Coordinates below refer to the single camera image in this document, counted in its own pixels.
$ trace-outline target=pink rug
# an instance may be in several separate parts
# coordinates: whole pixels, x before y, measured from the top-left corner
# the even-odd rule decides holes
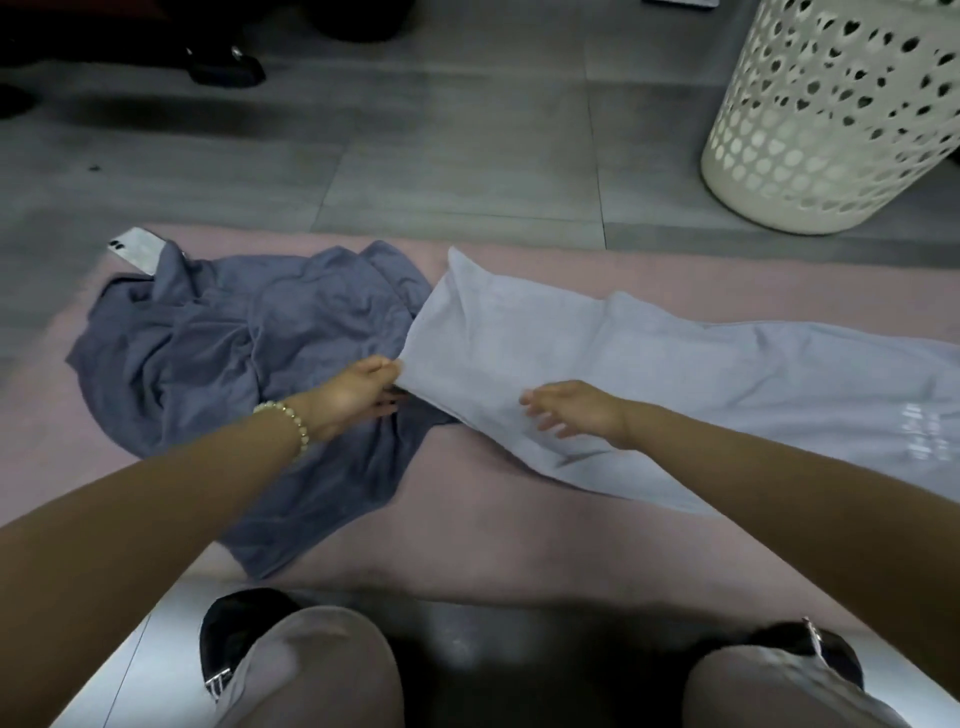
[[[370,242],[151,229],[200,257],[311,255],[332,245],[360,250]],[[447,244],[391,242],[432,281],[443,274]],[[592,296],[624,290],[692,319],[812,320],[960,343],[960,274],[950,271],[459,247],[495,273]],[[105,253],[0,393],[0,523],[132,462],[94,424],[63,363],[104,280],[125,266]],[[217,545],[190,572],[242,577]],[[750,622],[809,615],[834,628],[858,624],[727,520],[566,488],[460,425],[429,434],[390,505],[330,536],[274,581],[472,603],[576,602]]]

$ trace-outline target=light gray pants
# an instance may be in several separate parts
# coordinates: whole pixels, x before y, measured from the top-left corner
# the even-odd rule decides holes
[[[217,704],[218,728],[402,728],[394,655],[349,609],[310,607],[276,624]],[[908,728],[815,658],[728,647],[690,673],[684,728]]]

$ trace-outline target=gold bracelet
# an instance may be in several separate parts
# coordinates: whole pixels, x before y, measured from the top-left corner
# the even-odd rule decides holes
[[[255,415],[257,412],[262,412],[265,409],[278,409],[280,412],[294,421],[294,425],[297,426],[297,430],[300,432],[300,452],[297,454],[297,457],[303,455],[306,452],[306,449],[310,447],[310,434],[306,431],[306,427],[303,426],[303,420],[301,420],[297,413],[294,412],[293,407],[290,407],[281,401],[270,400],[262,402],[254,407],[253,414]]]

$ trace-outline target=gray-blue towel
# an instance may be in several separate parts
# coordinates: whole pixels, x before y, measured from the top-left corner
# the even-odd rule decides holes
[[[104,288],[67,362],[104,432],[139,457],[314,387],[356,359],[395,357],[430,284],[396,248],[190,260],[167,243],[156,275]],[[269,576],[396,491],[426,431],[419,400],[316,445],[220,539]]]

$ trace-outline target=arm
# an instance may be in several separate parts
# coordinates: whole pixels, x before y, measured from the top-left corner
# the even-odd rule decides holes
[[[286,400],[311,440],[389,414],[398,365],[370,357]],[[300,451],[268,409],[0,528],[0,715],[46,726],[188,566]]]
[[[584,382],[520,402],[560,437],[594,434],[648,455],[960,698],[960,505]]]

